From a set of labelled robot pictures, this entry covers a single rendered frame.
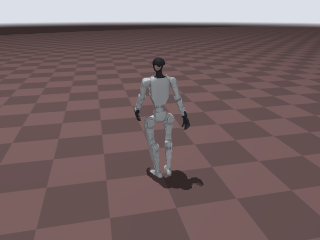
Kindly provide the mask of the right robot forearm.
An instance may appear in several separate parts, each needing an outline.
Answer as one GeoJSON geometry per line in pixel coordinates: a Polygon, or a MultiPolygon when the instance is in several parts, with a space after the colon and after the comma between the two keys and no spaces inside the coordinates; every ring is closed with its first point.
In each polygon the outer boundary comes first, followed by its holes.
{"type": "Polygon", "coordinates": [[[176,104],[177,104],[177,106],[178,106],[178,110],[180,111],[180,114],[181,114],[182,116],[184,116],[184,111],[186,111],[186,110],[185,110],[185,108],[184,108],[184,105],[183,105],[183,101],[182,101],[181,96],[180,96],[180,100],[178,100],[178,101],[176,102],[176,104]]]}

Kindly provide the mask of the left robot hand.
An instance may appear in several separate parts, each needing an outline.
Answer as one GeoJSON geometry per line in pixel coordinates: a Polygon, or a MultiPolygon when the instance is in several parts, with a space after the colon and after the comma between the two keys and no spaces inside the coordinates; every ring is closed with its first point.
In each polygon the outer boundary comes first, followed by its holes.
{"type": "MultiPolygon", "coordinates": [[[[135,112],[135,110],[134,110],[134,112],[135,112]]],[[[141,121],[140,116],[138,115],[138,113],[140,113],[140,110],[139,110],[139,109],[136,110],[135,116],[136,116],[136,118],[137,118],[138,121],[141,121]]]]}

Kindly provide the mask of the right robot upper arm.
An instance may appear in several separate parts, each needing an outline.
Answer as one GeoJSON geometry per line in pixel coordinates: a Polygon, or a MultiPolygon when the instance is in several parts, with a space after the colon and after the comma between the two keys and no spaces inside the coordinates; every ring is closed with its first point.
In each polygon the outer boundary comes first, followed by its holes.
{"type": "Polygon", "coordinates": [[[179,94],[179,88],[178,88],[177,80],[174,77],[169,77],[169,79],[170,79],[170,84],[171,84],[172,91],[174,93],[173,99],[174,99],[174,101],[178,101],[178,100],[181,99],[181,97],[180,97],[180,94],[179,94]]]}

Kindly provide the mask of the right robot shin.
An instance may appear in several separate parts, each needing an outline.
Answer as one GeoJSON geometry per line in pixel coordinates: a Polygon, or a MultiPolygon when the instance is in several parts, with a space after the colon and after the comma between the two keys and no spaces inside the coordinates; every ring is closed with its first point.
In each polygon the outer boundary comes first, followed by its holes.
{"type": "Polygon", "coordinates": [[[172,146],[173,146],[173,142],[171,142],[171,147],[170,148],[166,148],[165,147],[165,157],[166,157],[166,168],[168,170],[168,168],[171,168],[171,159],[172,159],[172,154],[173,154],[173,150],[172,150],[172,146]]]}

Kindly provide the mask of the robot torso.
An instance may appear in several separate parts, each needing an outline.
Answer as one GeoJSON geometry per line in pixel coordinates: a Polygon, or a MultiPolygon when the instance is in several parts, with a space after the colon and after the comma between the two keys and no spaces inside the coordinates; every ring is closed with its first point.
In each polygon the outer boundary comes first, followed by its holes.
{"type": "MultiPolygon", "coordinates": [[[[155,75],[156,76],[156,75],[155,75]]],[[[167,104],[170,95],[170,78],[167,74],[164,78],[156,78],[153,75],[150,77],[149,97],[155,105],[153,115],[155,116],[155,123],[160,123],[167,120],[167,111],[164,110],[163,105],[167,104]]]]}

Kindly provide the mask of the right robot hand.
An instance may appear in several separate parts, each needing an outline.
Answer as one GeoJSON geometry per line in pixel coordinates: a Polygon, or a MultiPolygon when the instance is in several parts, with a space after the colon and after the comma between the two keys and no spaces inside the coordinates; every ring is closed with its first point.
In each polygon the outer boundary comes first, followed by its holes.
{"type": "Polygon", "coordinates": [[[183,118],[182,127],[185,126],[185,127],[184,127],[184,130],[186,130],[186,129],[188,129],[188,128],[190,127],[190,122],[189,122],[189,119],[187,118],[187,116],[188,116],[188,115],[187,115],[187,112],[184,111],[183,113],[184,113],[184,116],[182,116],[182,118],[183,118]]]}

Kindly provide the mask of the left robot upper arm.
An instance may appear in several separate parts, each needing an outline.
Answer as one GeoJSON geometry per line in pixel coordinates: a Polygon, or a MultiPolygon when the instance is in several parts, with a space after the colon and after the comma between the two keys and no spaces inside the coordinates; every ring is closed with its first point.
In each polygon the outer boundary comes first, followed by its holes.
{"type": "Polygon", "coordinates": [[[151,78],[143,78],[141,81],[141,87],[140,87],[140,100],[145,100],[146,99],[146,92],[147,92],[147,88],[150,85],[151,82],[151,78]]]}

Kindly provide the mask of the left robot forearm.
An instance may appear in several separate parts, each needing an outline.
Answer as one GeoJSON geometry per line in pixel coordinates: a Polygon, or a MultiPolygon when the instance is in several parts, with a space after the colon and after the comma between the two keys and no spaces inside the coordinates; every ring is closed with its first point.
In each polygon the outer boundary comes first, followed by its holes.
{"type": "Polygon", "coordinates": [[[142,104],[143,104],[143,100],[140,100],[140,98],[141,98],[141,96],[140,96],[140,94],[138,94],[138,98],[137,98],[137,103],[136,103],[136,106],[135,106],[135,112],[136,112],[136,110],[139,110],[140,111],[140,109],[141,109],[141,106],[142,106],[142,104]]]}

